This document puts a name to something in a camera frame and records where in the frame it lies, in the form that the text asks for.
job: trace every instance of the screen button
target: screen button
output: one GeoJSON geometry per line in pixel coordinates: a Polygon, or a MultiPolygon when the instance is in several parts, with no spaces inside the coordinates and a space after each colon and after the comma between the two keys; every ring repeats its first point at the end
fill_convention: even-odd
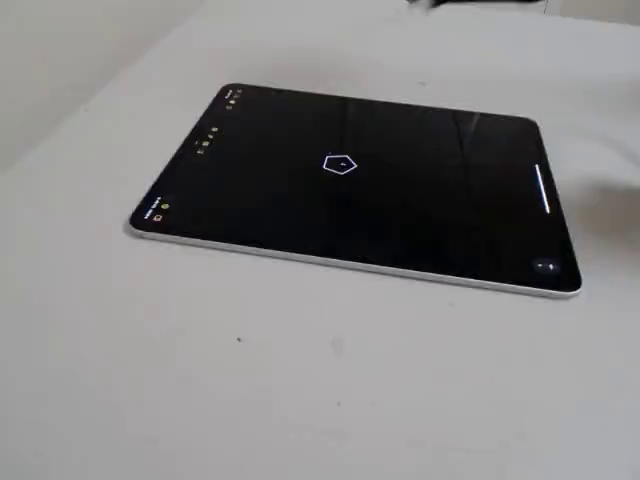
{"type": "Polygon", "coordinates": [[[346,175],[358,168],[358,164],[349,155],[327,155],[322,168],[336,175],[346,175]]]}

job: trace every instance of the dark object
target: dark object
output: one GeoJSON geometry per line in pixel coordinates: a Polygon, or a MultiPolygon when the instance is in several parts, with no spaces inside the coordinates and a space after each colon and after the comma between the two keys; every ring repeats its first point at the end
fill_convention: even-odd
{"type": "MultiPolygon", "coordinates": [[[[420,0],[407,0],[409,3],[418,3],[420,0]]],[[[431,0],[434,7],[445,3],[538,3],[542,0],[431,0]]]]}
{"type": "Polygon", "coordinates": [[[229,85],[131,225],[427,280],[581,284],[538,126],[522,117],[229,85]]]}

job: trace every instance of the black screen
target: black screen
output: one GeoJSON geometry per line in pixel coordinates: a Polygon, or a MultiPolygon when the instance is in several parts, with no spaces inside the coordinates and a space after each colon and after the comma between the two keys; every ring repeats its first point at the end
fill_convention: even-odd
{"type": "Polygon", "coordinates": [[[134,212],[137,230],[572,292],[535,122],[224,87],[134,212]]]}

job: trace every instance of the white table surface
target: white table surface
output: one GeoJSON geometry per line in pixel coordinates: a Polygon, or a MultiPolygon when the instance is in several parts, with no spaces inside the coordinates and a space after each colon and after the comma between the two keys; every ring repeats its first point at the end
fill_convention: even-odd
{"type": "Polygon", "coordinates": [[[401,3],[211,2],[0,178],[0,478],[640,479],[640,29],[401,3]],[[584,293],[125,234],[231,81],[535,118],[584,293]]]}

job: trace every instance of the white wall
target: white wall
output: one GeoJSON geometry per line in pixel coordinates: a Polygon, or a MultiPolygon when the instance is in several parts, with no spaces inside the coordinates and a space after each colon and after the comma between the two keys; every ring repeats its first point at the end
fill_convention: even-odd
{"type": "Polygon", "coordinates": [[[203,0],[0,0],[0,172],[203,0]]]}
{"type": "Polygon", "coordinates": [[[551,0],[567,17],[640,25],[640,0],[551,0]]]}

